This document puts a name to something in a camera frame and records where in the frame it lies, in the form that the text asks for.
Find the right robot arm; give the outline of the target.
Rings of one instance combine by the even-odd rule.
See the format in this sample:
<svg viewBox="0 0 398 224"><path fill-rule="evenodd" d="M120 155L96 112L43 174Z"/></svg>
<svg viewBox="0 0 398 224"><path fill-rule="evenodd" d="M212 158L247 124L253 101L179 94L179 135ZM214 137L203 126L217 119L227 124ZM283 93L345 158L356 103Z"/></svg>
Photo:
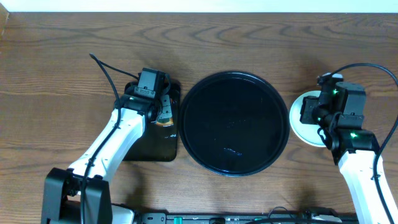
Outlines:
<svg viewBox="0 0 398 224"><path fill-rule="evenodd" d="M326 147L343 175L360 223L397 223L397 205L388 186L374 133L362 128L366 93L341 74L318 77L319 91L299 96L290 125L304 142Z"/></svg>

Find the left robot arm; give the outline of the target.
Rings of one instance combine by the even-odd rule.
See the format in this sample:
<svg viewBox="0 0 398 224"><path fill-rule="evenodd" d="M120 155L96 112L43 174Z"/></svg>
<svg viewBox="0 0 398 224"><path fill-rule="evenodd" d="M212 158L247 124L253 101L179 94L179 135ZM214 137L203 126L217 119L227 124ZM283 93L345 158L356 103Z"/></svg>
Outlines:
<svg viewBox="0 0 398 224"><path fill-rule="evenodd" d="M148 123L170 104L171 85L169 74L143 68L138 83L116 95L107 125L87 151L47 174L41 223L133 223L132 209L112 203L109 184Z"/></svg>

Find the light blue plate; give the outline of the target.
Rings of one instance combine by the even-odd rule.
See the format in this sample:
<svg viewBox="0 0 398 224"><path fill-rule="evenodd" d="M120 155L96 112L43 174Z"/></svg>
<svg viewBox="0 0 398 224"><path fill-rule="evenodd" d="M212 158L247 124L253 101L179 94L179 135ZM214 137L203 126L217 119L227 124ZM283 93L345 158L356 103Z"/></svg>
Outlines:
<svg viewBox="0 0 398 224"><path fill-rule="evenodd" d="M302 124L300 122L300 111L303 105L303 99L306 96L316 96L320 95L321 91L309 91L302 95L300 95L290 107L289 112L289 121L290 127L292 128L293 132L299 137L303 142L315 146L315 147L326 147L321 140L321 137L317 133L318 129L320 128L317 124Z"/></svg>

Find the orange green scrub sponge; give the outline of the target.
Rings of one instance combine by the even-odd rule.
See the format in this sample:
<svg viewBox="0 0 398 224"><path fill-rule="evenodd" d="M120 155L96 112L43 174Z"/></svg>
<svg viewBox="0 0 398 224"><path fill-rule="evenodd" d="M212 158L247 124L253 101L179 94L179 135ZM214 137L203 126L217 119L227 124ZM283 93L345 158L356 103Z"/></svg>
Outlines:
<svg viewBox="0 0 398 224"><path fill-rule="evenodd" d="M160 119L156 121L157 126L173 126L174 122L172 119Z"/></svg>

